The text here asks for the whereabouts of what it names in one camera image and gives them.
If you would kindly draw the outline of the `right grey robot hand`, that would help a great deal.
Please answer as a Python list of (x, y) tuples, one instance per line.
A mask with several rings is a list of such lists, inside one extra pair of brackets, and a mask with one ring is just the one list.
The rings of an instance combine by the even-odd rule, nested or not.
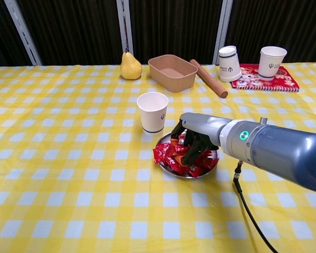
[(190, 148), (185, 155), (176, 157), (176, 161), (182, 166), (192, 166), (198, 157), (208, 150), (218, 150), (220, 133), (231, 122), (231, 119), (207, 114), (183, 113), (178, 124), (171, 132), (171, 140), (186, 131), (185, 142)]

